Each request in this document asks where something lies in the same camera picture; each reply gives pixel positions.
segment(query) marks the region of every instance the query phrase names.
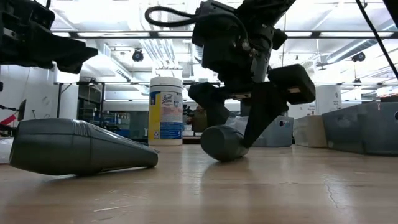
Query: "white lid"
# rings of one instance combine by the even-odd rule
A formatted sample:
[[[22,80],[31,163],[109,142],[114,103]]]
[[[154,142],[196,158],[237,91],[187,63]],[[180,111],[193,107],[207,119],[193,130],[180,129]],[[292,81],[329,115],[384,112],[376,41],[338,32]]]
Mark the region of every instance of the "white lid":
[[[151,78],[150,85],[173,85],[182,88],[182,80],[175,77],[155,77]]]

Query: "fluorescent light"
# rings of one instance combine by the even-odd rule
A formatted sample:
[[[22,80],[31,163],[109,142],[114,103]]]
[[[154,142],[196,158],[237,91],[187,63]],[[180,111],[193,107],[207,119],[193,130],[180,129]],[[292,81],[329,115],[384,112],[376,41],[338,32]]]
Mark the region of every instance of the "fluorescent light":
[[[398,83],[314,83],[316,86],[331,85],[331,86],[398,86]]]
[[[129,100],[105,100],[106,102],[128,102]]]
[[[380,37],[389,37],[393,32],[378,32]],[[369,37],[373,38],[373,32],[322,32],[321,37]]]
[[[60,37],[70,37],[69,33],[67,33],[67,32],[53,32],[53,34],[60,36]]]
[[[129,82],[125,82],[125,83],[112,82],[112,83],[105,83],[105,85],[131,85],[131,84]]]
[[[80,37],[150,37],[148,32],[78,32]]]
[[[183,101],[183,103],[194,103],[194,102],[195,101],[191,100],[191,99]],[[230,103],[240,103],[240,101],[239,100],[226,100],[225,103],[228,103],[228,104],[230,104]]]
[[[342,100],[345,102],[378,102],[380,100]]]
[[[288,37],[309,37],[311,36],[311,32],[286,32]]]
[[[191,37],[192,32],[159,32],[159,37]]]

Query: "blue label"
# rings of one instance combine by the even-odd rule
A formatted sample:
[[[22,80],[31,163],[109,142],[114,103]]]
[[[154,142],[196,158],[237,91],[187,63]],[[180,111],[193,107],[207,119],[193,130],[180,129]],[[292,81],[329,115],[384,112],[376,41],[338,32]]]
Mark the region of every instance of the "blue label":
[[[179,122],[161,122],[160,139],[181,139],[182,123]]]

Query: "black cable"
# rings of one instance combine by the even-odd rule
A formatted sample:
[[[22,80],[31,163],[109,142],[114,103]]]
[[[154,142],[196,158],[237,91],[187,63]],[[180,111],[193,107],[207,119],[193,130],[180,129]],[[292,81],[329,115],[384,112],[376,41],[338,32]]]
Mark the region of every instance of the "black cable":
[[[189,19],[182,20],[182,21],[177,21],[177,22],[160,22],[160,21],[155,21],[150,17],[150,14],[155,12],[155,11],[165,11],[169,12],[172,14],[176,14],[178,16],[183,16],[187,17]],[[236,16],[233,14],[228,14],[228,13],[214,13],[214,14],[209,14],[209,15],[204,15],[204,16],[199,16],[196,14],[189,14],[186,12],[181,12],[175,9],[171,9],[169,7],[164,7],[164,6],[154,6],[150,7],[145,11],[145,20],[155,26],[159,27],[180,27],[180,26],[186,26],[190,24],[194,24],[196,22],[201,22],[201,21],[206,21],[209,19],[217,18],[217,17],[227,17],[233,20],[237,25],[239,26],[239,29],[241,30],[241,37],[243,39],[248,38],[248,32],[246,31],[246,28],[244,27],[242,21],[238,19]]]
[[[383,44],[383,41],[381,40],[379,34],[377,33],[376,28],[374,28],[374,26],[373,26],[371,20],[369,19],[368,15],[366,14],[365,8],[362,6],[361,0],[356,0],[356,4],[358,5],[359,10],[360,10],[361,13],[362,13],[362,16],[364,17],[366,23],[368,23],[368,26],[371,28],[371,30],[372,30],[372,32],[373,32],[373,34],[374,34],[374,36],[375,36],[377,42],[379,43],[380,48],[381,48],[381,50],[383,51],[383,54],[384,54],[384,56],[386,57],[386,59],[387,59],[387,61],[388,61],[388,64],[390,65],[390,67],[391,67],[391,69],[392,69],[392,72],[394,72],[394,75],[395,75],[395,76],[397,77],[397,79],[398,79],[398,71],[397,71],[397,68],[395,67],[394,63],[392,63],[392,60],[391,60],[391,58],[390,58],[390,56],[389,56],[389,54],[388,54],[388,52],[387,52],[387,50],[386,50],[386,48],[385,48],[385,46],[384,46],[384,44]]]
[[[0,110],[11,110],[11,111],[19,111],[17,108],[9,108],[7,106],[0,105]]]

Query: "gray vacuum nozzle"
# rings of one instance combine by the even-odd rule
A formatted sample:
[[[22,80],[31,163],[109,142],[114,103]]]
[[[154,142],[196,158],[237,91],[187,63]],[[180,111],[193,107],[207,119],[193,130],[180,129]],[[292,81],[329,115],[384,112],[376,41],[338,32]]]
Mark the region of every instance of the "gray vacuum nozzle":
[[[47,175],[91,175],[133,167],[154,167],[155,150],[85,121],[22,121],[9,163]]]
[[[218,125],[206,129],[200,137],[201,148],[210,157],[229,162],[246,155],[248,148],[242,146],[243,135],[227,125]]]

